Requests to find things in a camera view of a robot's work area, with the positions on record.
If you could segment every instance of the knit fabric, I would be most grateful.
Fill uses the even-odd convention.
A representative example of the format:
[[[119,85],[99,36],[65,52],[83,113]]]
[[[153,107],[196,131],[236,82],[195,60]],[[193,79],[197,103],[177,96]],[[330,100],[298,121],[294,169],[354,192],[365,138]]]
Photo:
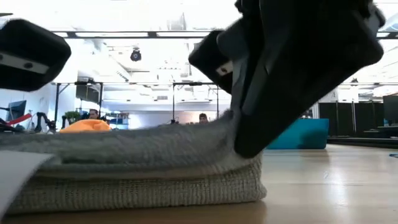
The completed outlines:
[[[233,151],[228,111],[209,124],[0,136],[0,150],[51,153],[8,213],[239,203],[266,196],[261,155]]]

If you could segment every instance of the wooden table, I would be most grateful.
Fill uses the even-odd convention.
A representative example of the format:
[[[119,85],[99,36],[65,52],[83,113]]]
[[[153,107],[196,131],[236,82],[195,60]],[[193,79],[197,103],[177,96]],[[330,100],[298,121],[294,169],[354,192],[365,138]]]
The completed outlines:
[[[3,224],[382,224],[398,223],[393,150],[329,145],[264,154],[261,202],[12,217]]]

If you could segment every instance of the security camera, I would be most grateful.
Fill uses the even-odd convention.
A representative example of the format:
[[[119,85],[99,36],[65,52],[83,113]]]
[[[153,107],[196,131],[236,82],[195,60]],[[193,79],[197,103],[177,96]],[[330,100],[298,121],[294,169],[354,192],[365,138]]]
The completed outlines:
[[[140,53],[139,49],[134,49],[134,50],[132,50],[130,59],[131,59],[133,62],[138,62],[138,61],[141,60],[141,53]]]

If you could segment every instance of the person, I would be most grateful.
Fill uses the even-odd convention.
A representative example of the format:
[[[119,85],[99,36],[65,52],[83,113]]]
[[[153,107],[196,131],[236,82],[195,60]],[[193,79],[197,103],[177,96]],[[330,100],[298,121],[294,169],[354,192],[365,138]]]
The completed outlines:
[[[199,123],[200,124],[209,123],[209,121],[207,120],[207,115],[205,113],[199,114]]]
[[[98,110],[90,109],[88,119],[98,119]]]

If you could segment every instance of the orange bean bag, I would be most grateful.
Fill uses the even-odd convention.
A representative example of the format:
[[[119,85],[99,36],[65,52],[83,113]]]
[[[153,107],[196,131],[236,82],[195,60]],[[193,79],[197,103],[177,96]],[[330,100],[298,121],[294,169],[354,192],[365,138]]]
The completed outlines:
[[[82,131],[109,131],[111,127],[103,120],[84,119],[60,130],[60,133],[78,133]]]

